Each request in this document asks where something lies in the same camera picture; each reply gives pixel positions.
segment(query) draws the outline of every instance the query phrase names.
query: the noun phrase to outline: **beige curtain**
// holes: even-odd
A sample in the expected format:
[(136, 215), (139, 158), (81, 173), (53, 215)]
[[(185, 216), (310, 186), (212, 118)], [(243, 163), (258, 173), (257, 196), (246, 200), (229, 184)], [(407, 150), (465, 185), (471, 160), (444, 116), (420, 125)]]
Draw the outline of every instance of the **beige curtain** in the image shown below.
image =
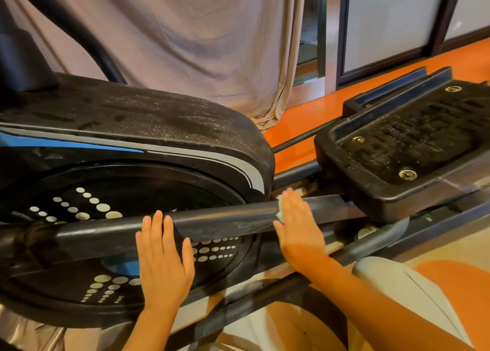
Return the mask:
[[(129, 84), (233, 108), (260, 129), (283, 114), (304, 0), (59, 0), (106, 46)], [(7, 0), (52, 68), (105, 78), (27, 0)]]

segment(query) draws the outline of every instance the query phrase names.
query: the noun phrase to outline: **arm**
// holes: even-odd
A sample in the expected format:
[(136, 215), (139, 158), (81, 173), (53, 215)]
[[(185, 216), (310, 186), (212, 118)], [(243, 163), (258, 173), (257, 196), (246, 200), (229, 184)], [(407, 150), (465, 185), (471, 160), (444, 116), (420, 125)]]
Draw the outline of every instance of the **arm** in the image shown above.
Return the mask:
[(274, 221), (274, 227), (285, 259), (344, 312), (372, 348), (377, 351), (472, 350), (458, 338), (366, 285), (327, 256), (322, 232), (308, 204), (291, 189), (283, 193), (282, 211), (284, 225)]
[(177, 311), (194, 279), (191, 241), (182, 245), (182, 262), (174, 240), (174, 224), (167, 216), (162, 236), (162, 212), (146, 216), (136, 233), (144, 310), (122, 351), (162, 351)]

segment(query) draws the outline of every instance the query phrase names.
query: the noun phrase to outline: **frosted glass panel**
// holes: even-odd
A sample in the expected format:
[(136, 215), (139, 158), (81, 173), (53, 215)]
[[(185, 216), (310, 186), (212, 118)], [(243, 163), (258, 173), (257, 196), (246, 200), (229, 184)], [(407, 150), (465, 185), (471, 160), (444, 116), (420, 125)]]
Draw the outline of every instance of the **frosted glass panel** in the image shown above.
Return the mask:
[(424, 46), (440, 0), (349, 0), (344, 71)]
[(458, 0), (446, 38), (490, 26), (490, 0)]

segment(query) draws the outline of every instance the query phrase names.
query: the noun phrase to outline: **human hand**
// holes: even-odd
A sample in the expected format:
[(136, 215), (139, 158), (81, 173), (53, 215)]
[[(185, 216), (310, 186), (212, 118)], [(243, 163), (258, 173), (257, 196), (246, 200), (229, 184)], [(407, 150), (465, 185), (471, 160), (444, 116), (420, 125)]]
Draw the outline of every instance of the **human hand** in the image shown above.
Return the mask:
[(141, 231), (136, 232), (136, 247), (140, 261), (140, 280), (144, 294), (144, 309), (177, 313), (194, 280), (191, 240), (182, 243), (180, 261), (174, 240), (174, 223), (162, 212), (143, 218)]
[(331, 259), (325, 254), (325, 239), (310, 206), (291, 188), (282, 193), (281, 202), (284, 225), (279, 221), (273, 224), (282, 254), (291, 267), (311, 280), (320, 261)]

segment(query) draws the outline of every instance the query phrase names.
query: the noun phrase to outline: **gray stripe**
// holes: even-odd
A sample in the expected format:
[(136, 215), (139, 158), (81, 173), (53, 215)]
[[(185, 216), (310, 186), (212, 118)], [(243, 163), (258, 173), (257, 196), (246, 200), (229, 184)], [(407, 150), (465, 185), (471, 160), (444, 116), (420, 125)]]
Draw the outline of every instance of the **gray stripe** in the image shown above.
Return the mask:
[(240, 170), (240, 172), (246, 176), (248, 183), (249, 184), (251, 183), (252, 188), (264, 193), (264, 181), (262, 180), (262, 176), (260, 175), (260, 172), (257, 168), (255, 168), (252, 164), (249, 164), (248, 162), (242, 159), (238, 159), (234, 156), (225, 155), (219, 152), (189, 150), (189, 149), (181, 149), (178, 147), (158, 146), (156, 144), (116, 141), (113, 139), (80, 137), (80, 136), (70, 135), (70, 134), (59, 134), (59, 133), (42, 132), (42, 131), (26, 130), (26, 129), (0, 127), (0, 130), (5, 131), (7, 133), (13, 133), (13, 134), (27, 136), (27, 137), (40, 137), (40, 138), (58, 139), (61, 141), (94, 143), (94, 144), (102, 144), (106, 146), (118, 146), (118, 147), (126, 147), (130, 149), (138, 149), (138, 150), (167, 152), (174, 156), (204, 158), (206, 160), (219, 162), (221, 164), (225, 164), (229, 166), (230, 168)]

